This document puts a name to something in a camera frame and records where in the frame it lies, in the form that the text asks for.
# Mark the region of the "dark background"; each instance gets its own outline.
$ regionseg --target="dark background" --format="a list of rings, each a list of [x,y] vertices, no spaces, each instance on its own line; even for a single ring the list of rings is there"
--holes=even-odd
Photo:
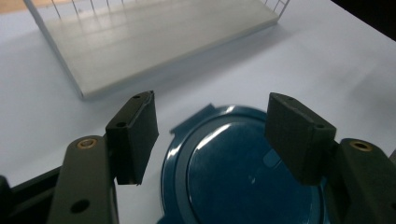
[[[332,0],[396,41],[396,0]]]

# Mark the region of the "brass screw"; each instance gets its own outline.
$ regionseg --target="brass screw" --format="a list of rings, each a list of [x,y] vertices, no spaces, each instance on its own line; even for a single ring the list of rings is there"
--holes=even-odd
[[[94,147],[98,141],[94,138],[86,138],[77,143],[79,149],[88,149]]]
[[[361,141],[351,141],[349,143],[352,147],[356,148],[357,150],[363,151],[363,152],[369,152],[372,151],[373,148],[371,145],[367,143],[363,143]]]

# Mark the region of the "white table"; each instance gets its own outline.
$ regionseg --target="white table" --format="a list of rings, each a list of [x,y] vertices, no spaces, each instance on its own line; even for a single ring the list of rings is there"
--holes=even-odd
[[[160,137],[140,187],[118,187],[121,223],[162,216],[169,130],[205,105],[265,110],[268,94],[299,99],[338,129],[396,148],[396,42],[330,0],[292,0],[277,26],[173,63],[81,101],[27,11],[0,16],[0,173],[11,186],[62,164],[67,145],[102,135],[136,93],[155,90]]]

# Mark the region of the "dark blue lid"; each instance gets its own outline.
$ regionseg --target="dark blue lid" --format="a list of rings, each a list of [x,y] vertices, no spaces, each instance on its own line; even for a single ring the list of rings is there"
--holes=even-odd
[[[265,140],[266,114],[207,106],[177,126],[162,176],[167,223],[323,223],[321,189],[303,187]]]

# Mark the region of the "table surface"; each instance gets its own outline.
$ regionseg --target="table surface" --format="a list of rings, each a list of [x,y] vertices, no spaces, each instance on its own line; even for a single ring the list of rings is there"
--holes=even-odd
[[[122,105],[156,92],[160,137],[143,185],[118,186],[121,223],[155,223],[169,131],[208,104],[265,110],[299,99],[353,137],[396,148],[396,42],[329,0],[292,0],[278,25],[80,100],[27,11],[0,15],[0,173],[15,186],[62,164],[73,140],[102,135]]]

